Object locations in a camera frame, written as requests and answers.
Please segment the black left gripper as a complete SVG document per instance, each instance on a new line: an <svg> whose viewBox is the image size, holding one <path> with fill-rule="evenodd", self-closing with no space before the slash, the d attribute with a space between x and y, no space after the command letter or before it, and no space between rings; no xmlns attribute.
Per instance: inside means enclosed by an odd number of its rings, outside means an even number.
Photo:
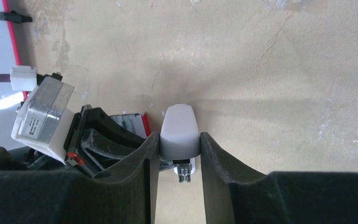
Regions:
<svg viewBox="0 0 358 224"><path fill-rule="evenodd" d="M144 141L121 127L102 108L84 105L81 113L74 114L64 141L65 163L91 178L131 154Z"/></svg>

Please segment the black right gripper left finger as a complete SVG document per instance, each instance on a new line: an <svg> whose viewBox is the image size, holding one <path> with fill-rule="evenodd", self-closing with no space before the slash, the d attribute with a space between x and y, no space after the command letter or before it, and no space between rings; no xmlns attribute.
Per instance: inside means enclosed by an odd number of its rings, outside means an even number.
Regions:
<svg viewBox="0 0 358 224"><path fill-rule="evenodd" d="M159 134L89 178L77 171L0 171L0 224L152 224Z"/></svg>

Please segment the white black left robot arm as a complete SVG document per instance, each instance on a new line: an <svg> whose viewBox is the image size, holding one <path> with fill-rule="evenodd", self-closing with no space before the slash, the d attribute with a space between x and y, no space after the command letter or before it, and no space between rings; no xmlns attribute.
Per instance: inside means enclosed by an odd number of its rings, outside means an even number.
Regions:
<svg viewBox="0 0 358 224"><path fill-rule="evenodd" d="M0 171L78 170L97 178L103 171L138 149L146 137L130 130L133 119L143 125L143 114L108 116L101 108L82 107L65 128L64 163L31 147L8 151L0 147Z"/></svg>

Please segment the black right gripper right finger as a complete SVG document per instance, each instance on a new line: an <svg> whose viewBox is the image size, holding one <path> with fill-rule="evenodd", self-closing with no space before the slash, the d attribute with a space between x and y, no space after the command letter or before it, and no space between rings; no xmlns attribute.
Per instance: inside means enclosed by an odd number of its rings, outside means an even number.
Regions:
<svg viewBox="0 0 358 224"><path fill-rule="evenodd" d="M209 224L358 224L358 173L271 172L247 166L200 135Z"/></svg>

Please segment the white stapler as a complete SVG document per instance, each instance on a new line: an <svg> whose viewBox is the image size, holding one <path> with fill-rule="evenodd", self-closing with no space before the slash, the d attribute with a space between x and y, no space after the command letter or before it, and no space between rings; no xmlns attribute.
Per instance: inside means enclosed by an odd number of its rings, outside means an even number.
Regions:
<svg viewBox="0 0 358 224"><path fill-rule="evenodd" d="M186 104L170 106L160 132L160 156L171 161L179 182L190 182L195 158L200 155L200 132L193 108Z"/></svg>

